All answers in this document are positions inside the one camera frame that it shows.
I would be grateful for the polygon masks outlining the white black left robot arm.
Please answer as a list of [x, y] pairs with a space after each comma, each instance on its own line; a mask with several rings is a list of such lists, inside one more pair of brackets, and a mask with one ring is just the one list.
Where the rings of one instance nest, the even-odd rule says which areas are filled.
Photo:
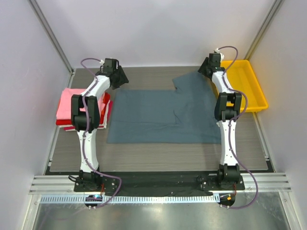
[[85, 69], [87, 60], [100, 62], [100, 69], [97, 73], [90, 71], [94, 76], [92, 83], [82, 93], [71, 97], [71, 123], [77, 131], [82, 155], [79, 175], [72, 179], [77, 192], [95, 192], [103, 185], [96, 155], [96, 133], [101, 119], [98, 100], [109, 88], [117, 89], [129, 82], [117, 59], [85, 58], [81, 61]]

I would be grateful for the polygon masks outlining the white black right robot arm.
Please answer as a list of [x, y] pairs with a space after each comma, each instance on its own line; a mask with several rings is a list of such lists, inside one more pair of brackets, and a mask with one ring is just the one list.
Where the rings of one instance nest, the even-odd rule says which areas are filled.
[[205, 58], [198, 72], [209, 78], [218, 90], [214, 118], [220, 128], [222, 155], [216, 183], [221, 189], [239, 183], [240, 168], [236, 156], [236, 120], [240, 115], [242, 94], [231, 86], [225, 68], [221, 66], [224, 55], [217, 49]]

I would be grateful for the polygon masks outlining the blue-grey t-shirt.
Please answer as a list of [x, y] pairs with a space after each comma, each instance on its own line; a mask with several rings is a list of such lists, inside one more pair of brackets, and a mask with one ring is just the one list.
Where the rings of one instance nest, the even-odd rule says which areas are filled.
[[194, 71], [172, 82], [173, 90], [117, 91], [107, 142], [220, 144], [210, 81]]

